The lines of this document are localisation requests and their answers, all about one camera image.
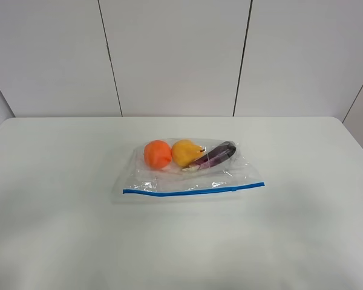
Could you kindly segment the clear zip bag blue seal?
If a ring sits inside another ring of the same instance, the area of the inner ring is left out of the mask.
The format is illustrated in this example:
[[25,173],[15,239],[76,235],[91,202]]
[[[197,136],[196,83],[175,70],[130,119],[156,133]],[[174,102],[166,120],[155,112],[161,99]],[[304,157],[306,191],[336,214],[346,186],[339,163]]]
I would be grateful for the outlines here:
[[[204,155],[225,141],[201,138],[162,139],[170,148],[180,140],[191,140],[205,149]],[[111,198],[118,203],[148,202],[156,198],[186,199],[190,196],[205,196],[255,189],[265,185],[258,171],[242,155],[237,143],[237,152],[229,160],[210,169],[196,172],[182,171],[172,159],[160,169],[151,169],[144,159],[144,148],[152,141],[134,148],[125,166],[117,177]]]

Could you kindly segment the yellow pear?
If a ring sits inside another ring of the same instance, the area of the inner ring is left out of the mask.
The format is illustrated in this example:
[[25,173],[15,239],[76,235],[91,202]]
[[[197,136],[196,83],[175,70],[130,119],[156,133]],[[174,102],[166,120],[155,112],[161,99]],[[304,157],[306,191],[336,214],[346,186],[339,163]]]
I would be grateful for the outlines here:
[[191,140],[180,140],[171,148],[173,161],[180,167],[186,167],[204,155],[205,149]]

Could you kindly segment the orange round fruit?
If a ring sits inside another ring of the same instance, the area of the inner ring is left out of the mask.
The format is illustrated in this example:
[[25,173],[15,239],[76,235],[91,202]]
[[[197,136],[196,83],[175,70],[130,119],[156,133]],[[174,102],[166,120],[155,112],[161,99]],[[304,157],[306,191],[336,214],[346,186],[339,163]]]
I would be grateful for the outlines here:
[[171,148],[165,141],[154,140],[145,146],[144,159],[151,169],[160,170],[171,163]]

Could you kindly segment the purple eggplant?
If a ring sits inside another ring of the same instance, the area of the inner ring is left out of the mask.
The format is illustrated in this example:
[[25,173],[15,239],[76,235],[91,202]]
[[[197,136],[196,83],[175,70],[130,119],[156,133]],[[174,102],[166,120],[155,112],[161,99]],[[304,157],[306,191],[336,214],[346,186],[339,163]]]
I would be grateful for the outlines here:
[[225,141],[204,156],[182,168],[182,171],[196,172],[198,170],[210,169],[229,160],[236,152],[236,145],[232,141]]

